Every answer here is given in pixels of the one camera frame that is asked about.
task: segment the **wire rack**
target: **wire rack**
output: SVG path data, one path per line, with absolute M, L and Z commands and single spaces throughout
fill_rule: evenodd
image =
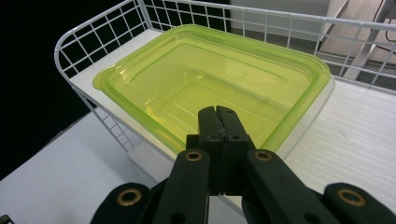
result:
M 155 139 L 147 137 L 147 131 L 144 128 L 136 124 L 128 114 L 105 95 L 95 90 L 92 87 L 92 79 L 102 69 L 148 43 L 164 31 L 189 23 L 200 24 L 313 54 L 329 66 L 336 80 L 358 88 L 354 92 L 342 91 L 344 95 L 339 95 L 338 98 L 352 97 L 356 98 L 356 101 L 361 101 L 360 93 L 357 94 L 356 92 L 366 94 L 369 90 L 383 92 L 387 96 L 393 97 L 387 101 L 387 99 L 382 99 L 381 95 L 379 98 L 382 101 L 387 101 L 386 106 L 371 109 L 374 110 L 374 114 L 378 115 L 377 119 L 382 119 L 381 122 L 396 123 L 392 112 L 394 109 L 389 109 L 393 106 L 394 97 L 396 97 L 396 58 L 394 54 L 396 45 L 394 42 L 380 38 L 384 34 L 394 34 L 396 32 L 395 25 L 200 1 L 127 0 L 64 34 L 55 47 L 54 60 L 60 74 L 70 84 L 71 88 L 105 125 L 128 152 L 129 156 L 135 158 L 134 161 L 158 164 L 162 162 L 158 152 L 167 156 L 168 159 L 174 158 L 175 155 L 166 152 L 166 148 L 161 143 L 156 142 Z M 338 29 L 347 29 L 348 34 L 337 35 L 333 32 Z M 372 31 L 379 34 L 378 38 L 369 38 Z M 342 51 L 333 52 L 332 46 L 334 45 L 343 45 Z M 370 97 L 373 95 L 374 98 L 371 99 L 379 99 L 376 94 L 369 93 L 369 95 Z M 375 104 L 370 104 L 364 100 L 362 103 L 375 107 Z M 355 107 L 350 108 L 348 105 L 342 105 L 342 102 L 334 108 L 332 114 L 326 115 L 325 118 L 331 118 L 337 113 L 335 116 L 339 116 L 339 114 L 348 110 L 356 110 Z M 387 110 L 387 113 L 385 113 L 387 116 L 382 115 L 383 111 L 378 112 L 378 110 Z M 325 121 L 322 124 L 329 122 L 334 122 L 334 120 Z M 354 125 L 356 129 L 359 129 L 359 123 Z M 341 131 L 343 136 L 348 135 L 346 130 Z M 377 137 L 375 142 L 378 146 L 389 148 L 389 146 L 392 146 L 389 141 L 383 146 L 378 141 L 379 139 L 391 138 L 392 135 L 389 137 L 381 136 Z M 149 148 L 159 148 L 160 150 L 148 154 Z M 303 153 L 304 157 L 295 162 L 297 164 L 294 167 L 295 170 L 301 167 L 305 168 L 306 157 L 315 153 L 317 152 Z M 153 166 L 146 165 L 144 169 L 160 181 L 164 176 L 169 175 L 172 163 L 163 162 L 160 164 L 160 169 Z M 329 180 L 332 179 L 330 175 L 323 176 Z M 384 186 L 391 185 L 394 182 L 388 177 L 379 177 L 376 182 L 380 185 L 381 181 L 385 181 L 385 179 L 390 182 L 385 183 Z M 373 188 L 379 192 L 387 192 L 381 189 L 381 186 L 374 186 Z M 378 197 L 388 204 L 396 206 L 392 200 L 392 197 L 396 198 L 396 195 L 391 194 L 393 195 L 391 197 L 389 193 L 378 195 Z

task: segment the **yellow-green lid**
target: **yellow-green lid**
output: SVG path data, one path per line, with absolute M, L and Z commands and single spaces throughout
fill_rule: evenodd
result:
M 234 110 L 256 147 L 276 151 L 330 76 L 313 55 L 180 25 L 101 71 L 93 86 L 176 153 L 212 105 Z

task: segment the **plastic container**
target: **plastic container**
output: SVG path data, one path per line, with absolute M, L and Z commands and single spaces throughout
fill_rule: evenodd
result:
M 180 25 L 101 71 L 93 86 L 176 153 L 211 105 L 234 110 L 256 147 L 277 151 L 330 79 L 313 55 Z

